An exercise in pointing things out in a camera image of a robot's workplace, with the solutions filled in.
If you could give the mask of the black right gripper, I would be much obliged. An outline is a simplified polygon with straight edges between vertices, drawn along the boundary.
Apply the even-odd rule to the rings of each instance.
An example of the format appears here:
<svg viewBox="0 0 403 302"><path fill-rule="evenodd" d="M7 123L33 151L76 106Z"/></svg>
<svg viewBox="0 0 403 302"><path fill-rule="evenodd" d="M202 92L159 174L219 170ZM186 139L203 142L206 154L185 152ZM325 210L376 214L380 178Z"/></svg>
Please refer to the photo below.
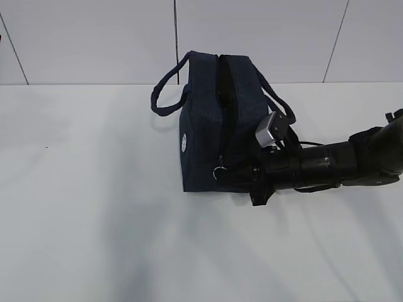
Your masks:
<svg viewBox="0 0 403 302"><path fill-rule="evenodd" d="M275 193L262 163L255 157L247 160L245 172L224 168L216 169L215 182L224 191L249 190L249 197L254 207L267 205L270 197Z"/></svg>

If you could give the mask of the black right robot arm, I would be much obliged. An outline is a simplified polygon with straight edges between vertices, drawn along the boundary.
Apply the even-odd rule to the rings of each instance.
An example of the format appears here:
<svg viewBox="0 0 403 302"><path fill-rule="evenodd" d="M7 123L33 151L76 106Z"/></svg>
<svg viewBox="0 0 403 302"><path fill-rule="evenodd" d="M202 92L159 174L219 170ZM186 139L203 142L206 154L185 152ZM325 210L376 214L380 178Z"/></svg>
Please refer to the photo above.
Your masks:
<svg viewBox="0 0 403 302"><path fill-rule="evenodd" d="M314 193L341 186L384 186L402 175L402 110L386 113L388 123L328 145L300 142L261 151L232 167L217 167L220 187L249 194L253 206L266 205L279 190Z"/></svg>

